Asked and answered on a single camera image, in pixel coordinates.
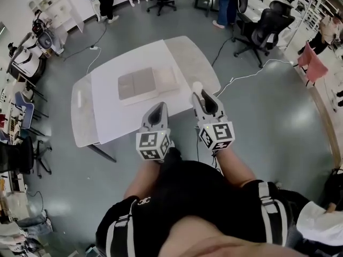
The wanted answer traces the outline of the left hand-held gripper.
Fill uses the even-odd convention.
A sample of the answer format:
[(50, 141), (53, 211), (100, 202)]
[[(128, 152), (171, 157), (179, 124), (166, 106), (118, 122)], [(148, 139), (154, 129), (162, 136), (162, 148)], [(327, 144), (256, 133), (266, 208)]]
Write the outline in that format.
[(136, 134), (136, 150), (146, 161), (163, 161), (171, 146), (168, 107), (165, 102), (150, 108)]

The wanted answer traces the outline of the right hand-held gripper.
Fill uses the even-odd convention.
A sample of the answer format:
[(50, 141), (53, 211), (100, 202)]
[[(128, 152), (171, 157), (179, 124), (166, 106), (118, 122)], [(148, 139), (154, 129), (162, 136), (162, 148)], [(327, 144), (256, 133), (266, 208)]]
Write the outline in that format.
[(233, 123), (228, 121), (221, 101), (209, 91), (193, 92), (191, 102), (198, 120), (198, 137), (207, 149), (217, 152), (235, 141)]

